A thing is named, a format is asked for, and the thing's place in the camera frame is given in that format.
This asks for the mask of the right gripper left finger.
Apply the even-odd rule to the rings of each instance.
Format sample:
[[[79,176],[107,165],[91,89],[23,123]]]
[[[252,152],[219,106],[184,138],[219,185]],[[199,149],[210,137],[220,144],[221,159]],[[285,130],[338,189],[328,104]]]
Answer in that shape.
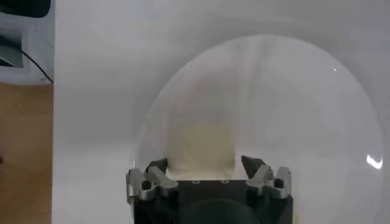
[[[128,204],[136,200],[152,201],[158,195],[171,197],[179,189],[179,183],[166,175],[168,160],[166,158],[152,161],[142,172],[138,168],[129,169],[126,173],[126,199]]]

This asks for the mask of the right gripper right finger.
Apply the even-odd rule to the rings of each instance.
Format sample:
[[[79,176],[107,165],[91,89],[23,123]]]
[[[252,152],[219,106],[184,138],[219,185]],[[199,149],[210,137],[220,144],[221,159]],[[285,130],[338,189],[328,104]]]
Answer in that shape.
[[[279,167],[274,173],[262,159],[244,155],[241,157],[241,163],[249,178],[246,185],[258,196],[286,199],[291,195],[292,173],[287,167]]]

